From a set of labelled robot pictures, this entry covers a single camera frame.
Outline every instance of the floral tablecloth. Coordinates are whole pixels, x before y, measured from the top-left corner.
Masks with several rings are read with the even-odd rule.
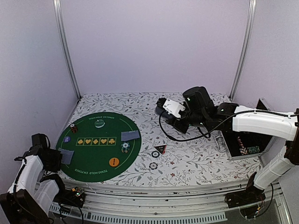
[[[116,112],[132,119],[140,129],[142,147],[135,162],[121,175],[99,182],[123,186],[185,186],[215,184],[248,179],[261,168],[258,158],[229,161],[226,153],[219,152],[215,142],[218,131],[209,139],[201,138],[188,142],[175,142],[168,139],[159,127],[155,114],[156,102],[160,97],[182,102],[181,93],[118,93],[86,94],[80,100],[70,123],[96,112]],[[223,94],[211,94],[215,105],[229,102]],[[163,124],[166,132],[177,138],[191,138],[199,135],[196,128],[189,129],[186,135]],[[154,146],[167,145],[165,154],[152,157]],[[157,169],[150,167],[156,163]],[[71,179],[62,171],[62,178]]]

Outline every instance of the black triangle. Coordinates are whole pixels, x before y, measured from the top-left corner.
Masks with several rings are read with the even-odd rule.
[[[164,154],[165,153],[165,149],[166,149],[166,145],[163,145],[163,146],[154,146],[155,149],[161,153],[161,154]]]

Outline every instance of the green poker mat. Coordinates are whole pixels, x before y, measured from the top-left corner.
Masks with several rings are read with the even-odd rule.
[[[62,164],[61,169],[77,181],[109,180],[128,169],[139,154],[141,138],[127,141],[129,151],[121,151],[121,132],[139,131],[137,125],[122,114],[93,113],[73,124],[78,131],[73,133],[68,126],[59,137],[56,149],[74,151],[70,165]]]

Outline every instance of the open black case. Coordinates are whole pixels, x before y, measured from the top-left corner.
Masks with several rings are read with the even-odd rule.
[[[273,111],[264,98],[259,98],[256,108],[260,110]],[[222,132],[222,136],[224,141],[219,144],[227,149],[230,160],[260,156],[262,153],[267,152],[276,140],[276,137],[270,135],[249,132]],[[259,147],[259,152],[252,154],[242,154],[240,151],[239,141],[242,141],[245,148]]]

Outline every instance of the white wall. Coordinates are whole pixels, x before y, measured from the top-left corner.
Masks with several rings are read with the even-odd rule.
[[[229,93],[244,39],[248,0],[64,0],[82,93]]]
[[[276,111],[299,108],[299,2],[257,1],[249,49],[235,102],[255,106],[264,97]],[[284,141],[263,160],[268,163]],[[299,168],[280,179],[294,223],[299,223]]]
[[[53,2],[2,0],[0,193],[12,184],[20,168],[14,158],[29,149],[31,135],[45,133],[55,144],[75,103]]]

